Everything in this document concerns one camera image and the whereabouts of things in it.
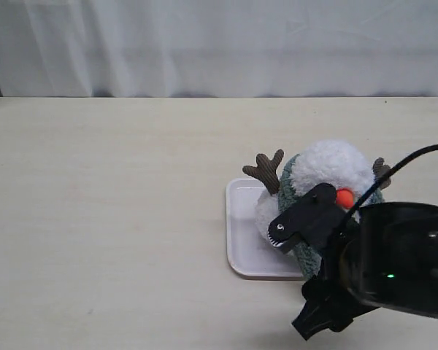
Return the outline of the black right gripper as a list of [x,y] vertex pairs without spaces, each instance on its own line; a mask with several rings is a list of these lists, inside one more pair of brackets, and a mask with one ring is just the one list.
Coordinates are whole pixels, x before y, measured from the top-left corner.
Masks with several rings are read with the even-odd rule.
[[361,303],[347,287],[343,273],[344,254],[360,235],[337,234],[329,237],[321,256],[320,270],[301,289],[305,299],[303,309],[291,322],[303,339],[308,341],[324,330],[340,333],[365,314]]

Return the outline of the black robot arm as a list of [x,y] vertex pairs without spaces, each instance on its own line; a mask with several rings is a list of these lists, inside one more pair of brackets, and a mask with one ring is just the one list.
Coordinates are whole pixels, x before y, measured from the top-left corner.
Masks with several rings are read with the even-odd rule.
[[438,206],[382,203],[360,215],[308,240],[321,264],[292,322],[305,340],[379,308],[438,319]]

